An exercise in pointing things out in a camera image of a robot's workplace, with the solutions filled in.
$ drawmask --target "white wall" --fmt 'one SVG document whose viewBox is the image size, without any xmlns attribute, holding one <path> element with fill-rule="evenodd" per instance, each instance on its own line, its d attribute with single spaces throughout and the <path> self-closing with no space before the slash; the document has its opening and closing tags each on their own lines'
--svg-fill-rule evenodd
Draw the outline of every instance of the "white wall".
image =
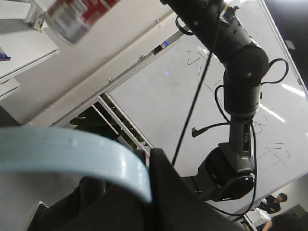
<svg viewBox="0 0 308 231">
<path fill-rule="evenodd" d="M 284 186 L 272 195 L 277 197 L 279 193 L 286 194 L 288 200 L 280 203 L 281 211 L 271 214 L 271 217 L 283 213 L 297 204 L 300 204 L 308 212 L 308 174 Z"/>
<path fill-rule="evenodd" d="M 159 0 L 121 1 L 75 46 L 68 45 L 46 29 L 47 34 L 61 49 L 60 54 L 17 76 L 16 79 L 21 84 L 20 90 L 1 101 L 0 105 L 19 123 L 25 123 L 39 112 L 44 111 L 49 104 L 74 88 L 170 12 L 171 9 L 162 5 Z M 167 38 L 168 36 L 159 42 L 150 43 L 151 48 L 147 51 L 132 53 L 126 61 L 124 70 L 136 62 L 140 55 L 154 49 Z M 102 88 L 109 83 L 109 78 L 115 77 L 101 73 L 98 87 Z M 87 91 L 86 87 L 82 87 L 77 92 L 77 96 L 78 93 L 83 94 L 84 91 Z M 73 102 L 75 98 L 71 96 L 70 101 Z"/>
</svg>

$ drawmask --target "light blue strap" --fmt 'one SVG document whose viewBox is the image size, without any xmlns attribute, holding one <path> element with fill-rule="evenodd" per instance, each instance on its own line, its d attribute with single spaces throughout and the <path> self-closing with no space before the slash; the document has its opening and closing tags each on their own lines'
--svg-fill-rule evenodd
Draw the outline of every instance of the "light blue strap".
<svg viewBox="0 0 308 231">
<path fill-rule="evenodd" d="M 74 172 L 125 187 L 152 200 L 146 167 L 107 138 L 64 128 L 0 128 L 0 172 Z"/>
</svg>

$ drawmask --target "black robotic arm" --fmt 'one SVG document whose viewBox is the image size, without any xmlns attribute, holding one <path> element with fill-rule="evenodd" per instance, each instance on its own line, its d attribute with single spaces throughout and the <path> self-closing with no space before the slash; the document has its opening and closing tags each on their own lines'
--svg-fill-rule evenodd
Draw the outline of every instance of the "black robotic arm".
<svg viewBox="0 0 308 231">
<path fill-rule="evenodd" d="M 196 176 L 183 179 L 204 200 L 239 199 L 254 186 L 250 123 L 259 107 L 261 79 L 270 68 L 268 57 L 242 28 L 235 16 L 237 7 L 223 0 L 161 2 L 168 4 L 207 48 L 214 47 L 213 53 L 226 68 L 223 88 L 224 108 L 231 115 L 227 119 L 229 142 L 220 143 L 208 155 Z"/>
</svg>

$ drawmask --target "man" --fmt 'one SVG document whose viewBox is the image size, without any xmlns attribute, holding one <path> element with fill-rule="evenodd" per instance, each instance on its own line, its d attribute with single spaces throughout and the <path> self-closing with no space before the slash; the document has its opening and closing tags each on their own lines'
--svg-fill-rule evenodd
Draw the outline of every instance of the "man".
<svg viewBox="0 0 308 231">
<path fill-rule="evenodd" d="M 280 203 L 285 202 L 288 199 L 287 195 L 284 193 L 280 193 L 277 198 L 272 195 L 265 198 L 265 200 L 261 201 L 258 208 L 267 211 L 267 213 L 277 213 L 281 210 Z"/>
<path fill-rule="evenodd" d="M 295 214 L 282 214 L 272 217 L 263 226 L 257 227 L 259 231 L 301 231 L 298 227 L 299 219 Z"/>
</svg>

